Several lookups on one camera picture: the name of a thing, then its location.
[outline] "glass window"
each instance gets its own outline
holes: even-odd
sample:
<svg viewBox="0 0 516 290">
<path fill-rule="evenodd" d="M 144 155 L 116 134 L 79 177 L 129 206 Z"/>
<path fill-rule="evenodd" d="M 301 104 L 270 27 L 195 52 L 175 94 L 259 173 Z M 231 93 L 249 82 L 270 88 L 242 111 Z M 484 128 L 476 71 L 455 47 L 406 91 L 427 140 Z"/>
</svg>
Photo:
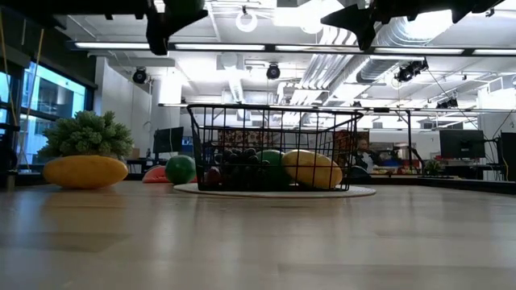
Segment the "glass window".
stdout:
<svg viewBox="0 0 516 290">
<path fill-rule="evenodd" d="M 29 164 L 45 164 L 48 162 L 48 159 L 38 156 L 38 151 L 47 144 L 47 137 L 43 136 L 43 130 L 55 126 L 56 123 L 29 116 L 27 130 L 24 130 L 26 117 L 25 114 L 20 115 L 20 126 L 22 129 L 19 134 L 18 148 L 16 151 L 19 153 L 19 148 L 23 143 L 23 152 L 25 152 Z M 25 162 L 25 159 L 20 160 L 21 164 L 25 164 Z"/>
<path fill-rule="evenodd" d="M 10 82 L 10 77 L 6 78 L 6 74 L 0 72 L 0 101 L 9 101 L 9 89 L 7 87 L 7 81 Z"/>
<path fill-rule="evenodd" d="M 5 123 L 7 121 L 7 110 L 0 109 L 0 123 Z M 0 129 L 0 135 L 5 134 L 6 131 L 3 129 Z"/>
<path fill-rule="evenodd" d="M 27 108 L 34 78 L 35 64 L 25 70 L 22 106 Z M 86 88 L 42 66 L 34 80 L 31 110 L 63 118 L 72 117 L 84 109 Z"/>
</svg>

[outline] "yellow mango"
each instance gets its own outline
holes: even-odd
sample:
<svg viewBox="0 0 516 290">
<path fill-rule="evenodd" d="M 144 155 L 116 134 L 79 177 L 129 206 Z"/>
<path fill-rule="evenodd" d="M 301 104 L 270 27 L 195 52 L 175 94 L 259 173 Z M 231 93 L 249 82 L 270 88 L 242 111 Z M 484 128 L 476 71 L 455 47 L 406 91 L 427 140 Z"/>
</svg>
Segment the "yellow mango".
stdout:
<svg viewBox="0 0 516 290">
<path fill-rule="evenodd" d="M 328 157 L 306 150 L 294 150 L 283 155 L 281 165 L 299 183 L 318 189 L 334 188 L 342 181 L 343 173 L 339 165 Z"/>
<path fill-rule="evenodd" d="M 43 176 L 49 183 L 66 189 L 99 189 L 126 178 L 127 166 L 110 157 L 75 155 L 48 162 Z"/>
</svg>

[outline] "round white tray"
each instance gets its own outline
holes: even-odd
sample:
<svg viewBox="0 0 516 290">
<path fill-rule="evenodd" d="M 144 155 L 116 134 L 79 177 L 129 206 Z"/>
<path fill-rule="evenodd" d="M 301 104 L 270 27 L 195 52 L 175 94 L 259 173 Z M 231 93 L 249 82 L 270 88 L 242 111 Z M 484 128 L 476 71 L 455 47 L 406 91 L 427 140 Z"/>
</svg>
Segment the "round white tray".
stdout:
<svg viewBox="0 0 516 290">
<path fill-rule="evenodd" d="M 230 197 L 276 197 L 276 198 L 342 198 L 367 197 L 377 193 L 376 190 L 351 186 L 348 191 L 321 192 L 231 192 L 231 191 L 200 191 L 197 184 L 175 185 L 174 189 L 183 193 L 214 194 Z"/>
</svg>

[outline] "fruit basket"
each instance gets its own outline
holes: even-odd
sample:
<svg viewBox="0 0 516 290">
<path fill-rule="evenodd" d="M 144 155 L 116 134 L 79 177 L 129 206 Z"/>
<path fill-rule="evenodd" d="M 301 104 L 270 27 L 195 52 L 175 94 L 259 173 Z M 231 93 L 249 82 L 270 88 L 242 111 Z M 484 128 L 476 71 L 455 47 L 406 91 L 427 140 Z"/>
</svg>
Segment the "fruit basket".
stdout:
<svg viewBox="0 0 516 290">
<path fill-rule="evenodd" d="M 202 191 L 349 190 L 356 111 L 189 105 Z"/>
</svg>

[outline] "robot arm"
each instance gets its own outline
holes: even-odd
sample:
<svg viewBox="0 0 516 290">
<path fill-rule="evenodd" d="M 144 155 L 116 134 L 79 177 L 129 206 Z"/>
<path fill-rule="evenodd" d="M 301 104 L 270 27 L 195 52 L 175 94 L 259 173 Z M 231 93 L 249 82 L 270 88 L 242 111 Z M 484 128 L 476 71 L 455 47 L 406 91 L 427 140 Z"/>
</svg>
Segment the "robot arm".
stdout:
<svg viewBox="0 0 516 290">
<path fill-rule="evenodd" d="M 159 13 L 153 0 L 39 0 L 27 4 L 19 0 L 3 0 L 2 5 L 45 27 L 66 29 L 63 15 L 134 15 L 136 19 L 147 16 L 147 41 L 151 51 L 166 55 L 169 37 L 180 29 L 205 18 L 204 0 L 164 0 L 165 12 Z"/>
</svg>

